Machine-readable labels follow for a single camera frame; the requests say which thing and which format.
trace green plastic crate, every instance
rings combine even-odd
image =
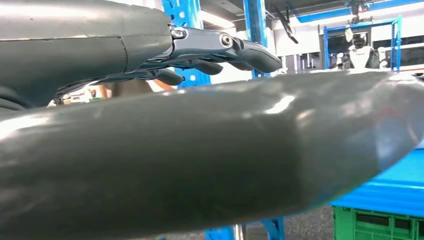
[[[337,206],[334,240],[424,240],[424,218]]]

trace white robot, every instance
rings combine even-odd
[[[384,69],[387,67],[386,53],[383,47],[374,50],[367,45],[366,33],[355,34],[352,38],[353,45],[349,47],[348,54],[338,53],[336,68],[342,69]]]

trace metal screw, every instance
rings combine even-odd
[[[183,39],[184,38],[184,31],[183,30],[171,30],[171,35],[175,39]]]
[[[230,48],[233,46],[233,39],[226,33],[221,34],[220,36],[221,38],[221,44],[226,47],[226,48]]]

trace dark gray tube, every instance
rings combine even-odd
[[[0,122],[0,238],[130,239],[296,213],[412,150],[424,85],[277,76]]]

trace humanoid robot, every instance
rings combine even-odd
[[[281,75],[44,108],[91,81],[273,72],[224,32],[103,0],[0,1],[0,238],[120,240],[292,214],[400,160],[424,85],[389,72]]]
[[[337,54],[336,69],[383,69],[387,66],[385,56],[386,53],[383,48],[374,50],[371,46],[367,45],[366,34],[355,34],[353,35],[352,46],[349,47],[348,53],[344,54],[341,52]]]

